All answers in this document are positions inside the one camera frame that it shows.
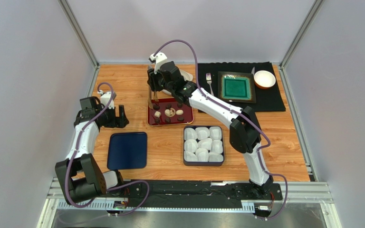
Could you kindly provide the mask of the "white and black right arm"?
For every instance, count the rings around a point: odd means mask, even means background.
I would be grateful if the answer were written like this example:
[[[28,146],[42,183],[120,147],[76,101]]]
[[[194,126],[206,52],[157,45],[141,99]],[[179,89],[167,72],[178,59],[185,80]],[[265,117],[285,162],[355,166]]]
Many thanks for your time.
[[[243,155],[249,170],[249,181],[261,194],[270,191],[272,174],[267,170],[262,156],[261,137],[265,133],[252,108],[230,105],[208,93],[195,82],[186,81],[174,62],[167,62],[155,69],[148,66],[148,85],[153,92],[168,90],[179,103],[203,111],[219,120],[229,129],[232,148]]]

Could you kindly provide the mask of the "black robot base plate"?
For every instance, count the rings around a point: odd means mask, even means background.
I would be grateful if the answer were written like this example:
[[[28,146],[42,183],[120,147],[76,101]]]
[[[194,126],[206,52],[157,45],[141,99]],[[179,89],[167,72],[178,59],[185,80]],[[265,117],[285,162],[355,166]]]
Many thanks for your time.
[[[140,209],[239,209],[244,200],[267,204],[283,200],[279,184],[261,193],[249,182],[212,182],[192,180],[149,180],[135,183],[105,195],[126,201],[129,208]]]

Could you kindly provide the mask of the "stainless steel serving tongs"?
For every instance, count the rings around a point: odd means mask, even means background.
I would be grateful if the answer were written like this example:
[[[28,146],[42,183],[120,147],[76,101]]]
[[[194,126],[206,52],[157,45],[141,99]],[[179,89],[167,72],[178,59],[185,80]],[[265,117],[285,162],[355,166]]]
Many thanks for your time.
[[[150,87],[148,89],[148,107],[152,110],[153,109],[153,105],[158,103],[158,96],[157,96],[157,92],[152,92]]]

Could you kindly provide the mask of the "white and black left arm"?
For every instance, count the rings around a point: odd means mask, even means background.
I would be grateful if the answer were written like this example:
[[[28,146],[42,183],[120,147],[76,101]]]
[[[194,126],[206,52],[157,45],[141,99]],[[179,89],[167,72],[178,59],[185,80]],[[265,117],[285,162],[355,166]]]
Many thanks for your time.
[[[80,100],[81,110],[74,122],[75,138],[66,158],[55,165],[55,172],[66,203],[80,207],[84,201],[106,194],[107,190],[121,183],[118,170],[101,172],[93,157],[96,138],[101,127],[124,128],[129,121],[123,105],[119,116],[115,114],[111,92],[100,97]]]

